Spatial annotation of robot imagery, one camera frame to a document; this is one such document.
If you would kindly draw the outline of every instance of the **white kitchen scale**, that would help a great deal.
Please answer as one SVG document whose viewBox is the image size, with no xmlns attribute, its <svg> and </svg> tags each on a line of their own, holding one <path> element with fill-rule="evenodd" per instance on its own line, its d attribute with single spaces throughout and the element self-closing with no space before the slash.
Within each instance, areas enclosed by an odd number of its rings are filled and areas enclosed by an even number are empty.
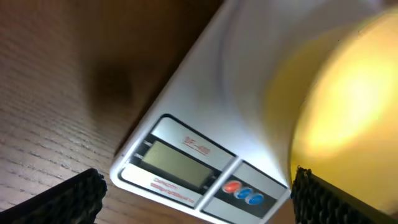
<svg viewBox="0 0 398 224">
<path fill-rule="evenodd" d="M 115 157 L 113 183 L 212 223 L 268 221 L 289 198 L 290 176 L 288 148 L 258 137 L 262 89 L 283 40 L 323 4 L 225 1 Z M 311 21 L 314 33 L 339 25 Z"/>
</svg>

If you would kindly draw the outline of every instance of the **control panel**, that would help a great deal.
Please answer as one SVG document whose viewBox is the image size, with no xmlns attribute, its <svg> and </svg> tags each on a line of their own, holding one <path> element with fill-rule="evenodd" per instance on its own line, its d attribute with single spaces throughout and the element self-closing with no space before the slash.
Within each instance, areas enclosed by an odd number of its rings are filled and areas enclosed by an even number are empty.
<svg viewBox="0 0 398 224">
<path fill-rule="evenodd" d="M 243 162 L 203 212 L 232 223 L 259 223 L 286 187 Z"/>
</svg>

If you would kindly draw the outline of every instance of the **red button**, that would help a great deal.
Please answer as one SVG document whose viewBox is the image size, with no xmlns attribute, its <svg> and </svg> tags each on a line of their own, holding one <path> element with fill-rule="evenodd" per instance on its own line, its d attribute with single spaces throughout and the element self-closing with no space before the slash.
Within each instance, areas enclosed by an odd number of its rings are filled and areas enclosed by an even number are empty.
<svg viewBox="0 0 398 224">
<path fill-rule="evenodd" d="M 239 190 L 241 187 L 242 187 L 242 183 L 240 183 L 237 180 L 232 180 L 232 181 L 229 181 L 226 184 L 224 184 L 223 191 L 225 193 L 230 194 L 230 193 L 233 193 L 233 192 Z"/>
</svg>

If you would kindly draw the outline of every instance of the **blue button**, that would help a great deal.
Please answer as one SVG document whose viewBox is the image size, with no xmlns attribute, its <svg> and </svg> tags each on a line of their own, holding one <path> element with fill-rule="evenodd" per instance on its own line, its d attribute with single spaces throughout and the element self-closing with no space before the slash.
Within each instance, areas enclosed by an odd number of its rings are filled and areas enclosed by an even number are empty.
<svg viewBox="0 0 398 224">
<path fill-rule="evenodd" d="M 253 193 L 253 189 L 251 189 L 249 187 L 243 187 L 243 188 L 241 188 L 241 190 L 236 191 L 234 193 L 234 196 L 237 199 L 245 199 L 247 196 L 249 196 L 252 193 Z"/>
<path fill-rule="evenodd" d="M 246 198 L 246 203 L 249 205 L 259 205 L 264 201 L 264 196 L 259 193 L 252 194 Z"/>
</svg>

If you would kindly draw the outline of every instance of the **display frame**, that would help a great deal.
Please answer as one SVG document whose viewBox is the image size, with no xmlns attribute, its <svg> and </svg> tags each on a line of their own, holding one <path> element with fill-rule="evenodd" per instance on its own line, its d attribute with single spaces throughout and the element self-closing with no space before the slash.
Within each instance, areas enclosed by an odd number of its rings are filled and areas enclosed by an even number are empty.
<svg viewBox="0 0 398 224">
<path fill-rule="evenodd" d="M 158 125 L 158 124 L 162 121 L 162 119 L 164 119 L 164 118 L 170 118 L 170 119 L 174 120 L 176 123 L 180 124 L 180 125 L 183 126 L 184 128 L 187 128 L 189 131 L 191 131 L 191 132 L 197 134 L 198 136 L 200 136 L 200 137 L 203 138 L 204 140 L 206 140 L 206 141 L 208 141 L 209 143 L 213 144 L 213 145 L 214 145 L 215 147 L 217 147 L 218 149 L 220 149 L 220 150 L 226 152 L 227 154 L 229 154 L 229 155 L 232 157 L 232 159 L 230 160 L 230 162 L 233 162 L 234 158 L 236 158 L 236 155 L 235 155 L 234 153 L 232 153 L 231 151 L 225 149 L 223 146 L 220 146 L 220 145 L 217 144 L 216 142 L 214 142 L 214 141 L 212 141 L 211 139 L 209 139 L 208 137 L 204 136 L 202 133 L 199 133 L 198 131 L 196 131 L 195 129 L 191 128 L 191 127 L 188 126 L 187 124 L 183 123 L 182 121 L 180 121 L 180 120 L 177 119 L 176 117 L 172 116 L 171 114 L 163 114 L 162 116 L 160 116 L 160 118 L 157 120 L 157 122 L 151 127 L 151 129 L 148 131 L 148 133 L 146 134 L 146 136 L 144 137 L 144 139 L 143 139 L 143 140 L 138 144 L 138 146 L 134 149 L 134 152 L 133 152 L 132 156 L 129 158 L 129 160 L 128 160 L 127 162 L 130 163 L 130 164 L 132 164 L 132 165 L 134 165 L 134 166 L 137 166 L 137 167 L 139 167 L 139 168 L 141 168 L 141 169 L 144 169 L 144 170 L 146 170 L 146 171 L 148 171 L 148 172 L 150 172 L 150 173 L 152 173 L 152 174 L 154 174 L 154 175 L 158 175 L 159 177 L 161 177 L 161 178 L 163 178 L 163 179 L 165 179 L 165 180 L 168 180 L 168 181 L 170 181 L 170 182 L 173 182 L 173 183 L 175 183 L 175 184 L 177 184 L 177 185 L 180 185 L 181 187 L 184 187 L 184 188 L 186 188 L 186 189 L 188 189 L 188 190 L 191 190 L 192 192 L 195 192 L 195 193 L 200 194 L 200 195 L 203 196 L 203 195 L 207 192 L 207 190 L 215 183 L 215 181 L 216 181 L 216 180 L 218 179 L 218 177 L 221 175 L 221 173 L 223 172 L 223 170 L 216 169 L 216 168 L 212 167 L 211 165 L 209 165 L 209 164 L 207 164 L 207 163 L 205 163 L 205 162 L 203 162 L 203 161 L 197 159 L 196 157 L 193 157 L 193 156 L 189 155 L 189 154 L 186 153 L 185 151 L 183 151 L 183 150 L 181 150 L 181 149 L 179 149 L 179 148 L 177 148 L 177 147 L 175 147 L 175 146 L 169 144 L 168 142 L 164 141 L 163 139 L 160 139 L 160 138 L 158 138 L 157 136 L 154 136 L 153 134 L 151 134 L 151 133 L 153 132 L 153 130 L 157 127 L 157 125 Z M 171 175 L 168 175 L 168 173 L 162 172 L 161 170 L 158 170 L 158 169 L 156 169 L 155 167 L 142 166 L 141 160 L 142 160 L 143 157 L 145 156 L 145 153 L 146 153 L 147 151 L 149 151 L 149 149 L 150 149 L 150 147 L 151 147 L 151 145 L 149 145 L 149 144 L 153 144 L 155 141 L 161 142 L 162 144 L 165 144 L 167 147 L 169 147 L 169 148 L 171 148 L 171 149 L 173 149 L 173 150 L 176 150 L 178 153 L 181 153 L 181 154 L 183 154 L 184 156 L 187 156 L 188 158 L 193 159 L 194 161 L 198 162 L 199 164 L 201 164 L 201 165 L 203 165 L 203 166 L 205 166 L 205 167 L 211 169 L 211 170 L 213 171 L 213 175 L 212 175 L 212 176 L 209 176 L 209 177 L 204 181 L 204 183 L 203 183 L 203 185 L 202 185 L 202 187 L 201 187 L 200 189 L 197 189 L 195 186 L 190 185 L 189 183 L 184 182 L 183 180 L 179 181 L 179 180 L 173 179 L 173 177 L 172 177 Z M 193 208 L 193 206 L 189 206 L 189 205 L 187 205 L 187 204 L 185 204 L 185 203 L 179 202 L 179 201 L 174 200 L 174 199 L 172 199 L 172 198 L 170 198 L 170 197 L 167 197 L 167 196 L 165 196 L 165 195 L 162 195 L 162 194 L 160 194 L 160 193 L 158 193 L 158 192 L 156 192 L 156 191 L 153 191 L 153 190 L 148 189 L 148 188 L 146 188 L 146 187 L 142 187 L 142 186 L 140 186 L 140 185 L 135 184 L 134 182 L 131 182 L 131 181 L 129 181 L 129 180 L 126 180 L 125 178 L 122 177 L 122 175 L 121 175 L 122 172 L 123 172 L 123 169 L 121 169 L 120 172 L 119 172 L 119 174 L 118 174 L 118 177 L 119 177 L 119 179 L 120 179 L 121 181 L 127 182 L 127 183 L 129 183 L 129 184 L 131 184 L 131 185 L 133 185 L 133 186 L 135 186 L 135 187 L 139 187 L 140 189 L 144 189 L 144 190 L 150 191 L 150 192 L 152 192 L 153 194 L 156 194 L 156 195 L 158 195 L 158 196 L 167 198 L 167 199 L 169 199 L 169 200 L 171 200 L 171 201 L 174 201 L 174 202 L 177 202 L 177 203 L 179 203 L 179 204 L 181 204 L 181 205 L 184 205 L 184 206 L 188 206 L 188 207 Z"/>
</svg>

